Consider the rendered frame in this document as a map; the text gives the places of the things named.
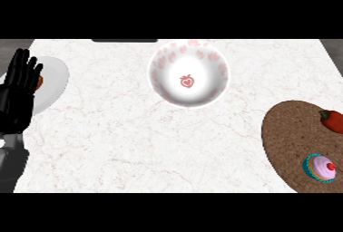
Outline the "white strawberry-print bowl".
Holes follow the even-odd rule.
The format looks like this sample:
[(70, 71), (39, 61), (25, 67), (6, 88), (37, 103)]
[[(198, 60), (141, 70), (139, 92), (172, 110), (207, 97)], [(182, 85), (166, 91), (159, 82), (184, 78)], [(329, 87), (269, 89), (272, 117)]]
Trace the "white strawberry-print bowl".
[(148, 78), (151, 88), (169, 104), (179, 108), (204, 108), (229, 87), (229, 64), (207, 41), (178, 39), (154, 53)]

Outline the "white plate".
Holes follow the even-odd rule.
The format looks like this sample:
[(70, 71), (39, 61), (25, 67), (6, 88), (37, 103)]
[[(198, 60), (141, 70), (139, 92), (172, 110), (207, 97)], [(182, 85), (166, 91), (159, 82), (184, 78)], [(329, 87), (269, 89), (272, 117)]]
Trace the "white plate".
[(36, 90), (34, 115), (43, 112), (58, 101), (65, 91), (70, 77), (68, 67), (61, 59), (42, 56), (37, 58), (36, 63), (43, 64), (43, 70), (40, 72), (43, 83)]

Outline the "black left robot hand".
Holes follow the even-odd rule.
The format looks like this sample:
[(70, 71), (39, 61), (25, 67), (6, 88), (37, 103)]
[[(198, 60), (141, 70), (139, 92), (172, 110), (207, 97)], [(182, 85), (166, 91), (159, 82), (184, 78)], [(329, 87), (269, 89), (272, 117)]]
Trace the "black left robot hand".
[(0, 135), (22, 133), (30, 126), (42, 70), (43, 64), (30, 56), (30, 50), (20, 48), (0, 84)]

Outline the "brown round placemat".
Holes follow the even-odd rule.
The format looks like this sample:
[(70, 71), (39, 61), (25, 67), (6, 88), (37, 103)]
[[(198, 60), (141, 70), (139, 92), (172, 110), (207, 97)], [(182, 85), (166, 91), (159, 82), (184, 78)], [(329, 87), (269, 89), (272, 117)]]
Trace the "brown round placemat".
[[(323, 126), (321, 110), (306, 101), (283, 101), (271, 108), (262, 125), (265, 153), (296, 192), (343, 193), (343, 134)], [(312, 179), (303, 170), (311, 154), (321, 154), (336, 165), (331, 183)]]

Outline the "pink-frosted cupcake with cherry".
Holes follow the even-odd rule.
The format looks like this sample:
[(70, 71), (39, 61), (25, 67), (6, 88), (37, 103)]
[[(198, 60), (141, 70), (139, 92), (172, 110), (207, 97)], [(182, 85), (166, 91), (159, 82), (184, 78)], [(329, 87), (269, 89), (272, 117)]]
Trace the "pink-frosted cupcake with cherry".
[(302, 167), (306, 175), (318, 182), (331, 183), (336, 180), (336, 165), (321, 154), (309, 154)]

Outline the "red bell pepper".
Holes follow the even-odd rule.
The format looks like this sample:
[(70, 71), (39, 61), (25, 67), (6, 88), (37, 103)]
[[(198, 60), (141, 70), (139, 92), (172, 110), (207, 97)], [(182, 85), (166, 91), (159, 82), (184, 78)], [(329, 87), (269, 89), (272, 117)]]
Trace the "red bell pepper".
[(321, 114), (321, 124), (324, 127), (339, 133), (343, 134), (343, 114), (337, 111), (320, 111)]

